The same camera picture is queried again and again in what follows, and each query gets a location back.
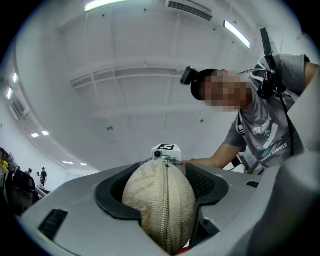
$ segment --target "ceiling light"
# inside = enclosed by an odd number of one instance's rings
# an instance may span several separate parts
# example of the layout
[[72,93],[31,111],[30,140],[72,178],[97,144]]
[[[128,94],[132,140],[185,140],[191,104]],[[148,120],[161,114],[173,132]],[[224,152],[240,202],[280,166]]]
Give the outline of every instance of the ceiling light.
[[90,11],[97,9],[99,7],[102,7],[102,6],[120,3],[120,2],[130,2],[130,1],[149,1],[150,2],[150,1],[154,1],[154,0],[96,0],[96,1],[92,1],[88,4],[86,4],[84,11],[90,12]]
[[18,75],[17,75],[17,73],[14,73],[14,75],[13,75],[13,82],[16,83],[17,80],[18,80]]
[[249,40],[246,39],[246,37],[238,29],[236,29],[229,21],[225,20],[223,22],[223,26],[229,31],[231,31],[237,38],[239,38],[245,44],[246,47],[250,49],[251,44]]
[[12,96],[12,89],[11,89],[11,87],[10,87],[9,90],[8,90],[8,94],[6,95],[6,97],[8,98],[8,100],[10,100],[10,99],[11,99],[11,96]]

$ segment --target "backpack strap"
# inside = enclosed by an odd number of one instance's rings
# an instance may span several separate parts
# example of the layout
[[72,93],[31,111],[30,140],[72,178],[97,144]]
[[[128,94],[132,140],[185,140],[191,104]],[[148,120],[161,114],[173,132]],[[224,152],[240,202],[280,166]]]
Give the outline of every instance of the backpack strap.
[[242,136],[245,135],[244,127],[242,125],[242,116],[240,114],[240,110],[238,111],[238,117],[237,117],[237,131],[240,133]]

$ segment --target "person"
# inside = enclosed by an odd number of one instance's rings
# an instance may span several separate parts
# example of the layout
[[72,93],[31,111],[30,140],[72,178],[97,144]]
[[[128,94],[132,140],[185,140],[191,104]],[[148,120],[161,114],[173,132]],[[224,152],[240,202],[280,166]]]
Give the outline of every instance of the person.
[[24,173],[25,173],[25,174],[28,174],[29,176],[31,176],[32,169],[31,169],[31,168],[29,168],[29,170],[28,170],[28,171],[25,171]]
[[[316,74],[318,65],[310,63],[305,55],[281,54],[282,83],[286,91],[283,101],[289,110],[304,92]],[[265,57],[258,61],[257,69],[270,70]],[[191,93],[199,101],[223,111],[238,111],[222,145],[209,158],[184,161],[223,169],[239,152],[249,148],[265,169],[279,166],[291,156],[291,137],[286,114],[279,97],[274,93],[263,99],[258,88],[264,80],[265,71],[254,71],[249,78],[229,70],[212,70],[191,84]],[[302,141],[293,127],[294,155],[304,151]]]
[[48,178],[48,175],[47,175],[46,169],[44,167],[42,167],[42,172],[41,172],[41,177],[40,177],[40,183],[41,183],[42,187],[45,186],[45,183],[47,182],[47,178]]

